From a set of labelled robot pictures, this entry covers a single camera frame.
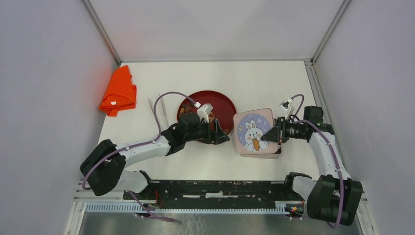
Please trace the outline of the pink tin box with dividers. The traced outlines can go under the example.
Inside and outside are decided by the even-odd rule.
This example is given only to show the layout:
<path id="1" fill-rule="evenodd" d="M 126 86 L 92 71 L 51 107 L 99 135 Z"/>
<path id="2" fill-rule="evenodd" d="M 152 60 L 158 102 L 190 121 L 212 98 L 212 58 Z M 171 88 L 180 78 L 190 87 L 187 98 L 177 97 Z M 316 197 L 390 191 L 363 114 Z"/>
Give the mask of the pink tin box with dividers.
<path id="1" fill-rule="evenodd" d="M 265 150 L 253 151 L 247 150 L 244 153 L 240 153 L 242 157 L 258 158 L 258 159 L 278 159 L 282 150 L 280 145 L 268 145 Z"/>

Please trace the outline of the silver tin lid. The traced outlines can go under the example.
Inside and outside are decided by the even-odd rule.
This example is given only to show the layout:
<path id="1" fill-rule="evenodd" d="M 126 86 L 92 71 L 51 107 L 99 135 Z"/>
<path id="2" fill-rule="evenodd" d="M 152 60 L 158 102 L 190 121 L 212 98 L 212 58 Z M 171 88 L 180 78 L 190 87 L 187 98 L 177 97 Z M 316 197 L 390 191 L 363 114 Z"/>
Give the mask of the silver tin lid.
<path id="1" fill-rule="evenodd" d="M 272 109 L 263 108 L 237 113 L 233 116 L 233 123 L 234 143 L 239 154 L 253 149 L 265 150 L 268 145 L 277 145 L 276 142 L 261 140 L 261 137 L 275 125 Z"/>

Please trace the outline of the red round plate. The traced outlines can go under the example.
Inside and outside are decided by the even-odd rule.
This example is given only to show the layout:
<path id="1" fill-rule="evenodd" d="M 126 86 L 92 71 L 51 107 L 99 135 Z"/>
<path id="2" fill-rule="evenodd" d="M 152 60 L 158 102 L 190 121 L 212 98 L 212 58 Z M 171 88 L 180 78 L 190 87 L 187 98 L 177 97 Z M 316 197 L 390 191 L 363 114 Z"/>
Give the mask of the red round plate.
<path id="1" fill-rule="evenodd" d="M 236 114 L 236 108 L 227 96 L 220 92 L 205 90 L 195 92 L 189 97 L 201 105 L 210 103 L 213 110 L 209 115 L 209 119 L 211 121 L 218 119 L 223 131 L 229 129 L 232 132 L 234 129 L 233 116 Z"/>

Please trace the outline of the silver serving tongs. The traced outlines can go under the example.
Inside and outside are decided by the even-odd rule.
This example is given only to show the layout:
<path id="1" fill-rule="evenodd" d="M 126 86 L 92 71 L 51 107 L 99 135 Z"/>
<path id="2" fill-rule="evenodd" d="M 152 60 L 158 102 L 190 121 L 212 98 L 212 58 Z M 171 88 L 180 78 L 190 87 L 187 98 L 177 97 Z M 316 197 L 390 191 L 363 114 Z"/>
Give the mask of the silver serving tongs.
<path id="1" fill-rule="evenodd" d="M 158 94 L 151 94 L 147 97 L 147 100 L 149 102 L 150 108 L 154 108 L 155 101 L 160 97 L 161 93 Z M 159 99 L 156 106 L 156 113 L 157 117 L 161 126 L 161 130 L 165 130 L 169 127 L 168 117 L 167 117 L 167 111 L 166 106 L 163 97 Z"/>

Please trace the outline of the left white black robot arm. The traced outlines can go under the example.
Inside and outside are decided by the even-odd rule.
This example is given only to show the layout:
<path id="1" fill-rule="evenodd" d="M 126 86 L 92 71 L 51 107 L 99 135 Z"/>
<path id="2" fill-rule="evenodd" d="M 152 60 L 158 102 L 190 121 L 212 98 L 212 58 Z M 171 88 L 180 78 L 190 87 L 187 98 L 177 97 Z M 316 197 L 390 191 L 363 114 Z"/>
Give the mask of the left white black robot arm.
<path id="1" fill-rule="evenodd" d="M 84 176 L 82 188 L 102 196 L 112 190 L 132 191 L 141 199 L 149 199 L 154 187 L 142 171 L 129 171 L 127 167 L 155 157 L 175 154 L 185 144 L 198 141 L 219 145 L 230 141 L 218 119 L 212 122 L 187 113 L 177 123 L 162 131 L 154 139 L 143 142 L 115 144 L 110 139 L 101 141 L 80 165 Z"/>

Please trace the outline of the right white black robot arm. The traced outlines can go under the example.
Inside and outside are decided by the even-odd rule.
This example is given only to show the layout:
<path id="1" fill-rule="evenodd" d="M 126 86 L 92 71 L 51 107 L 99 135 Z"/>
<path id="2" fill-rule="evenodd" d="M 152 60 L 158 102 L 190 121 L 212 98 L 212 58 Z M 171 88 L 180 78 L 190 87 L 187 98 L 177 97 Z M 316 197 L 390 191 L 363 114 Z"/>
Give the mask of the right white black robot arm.
<path id="1" fill-rule="evenodd" d="M 306 106 L 303 119 L 296 122 L 278 117 L 275 126 L 261 139 L 278 144 L 289 139 L 306 140 L 316 158 L 320 176 L 314 181 L 306 174 L 289 173 L 282 187 L 283 195 L 289 200 L 301 196 L 306 203 L 307 216 L 325 221 L 333 229 L 353 223 L 363 187 L 345 169 L 334 129 L 324 123 L 321 107 Z"/>

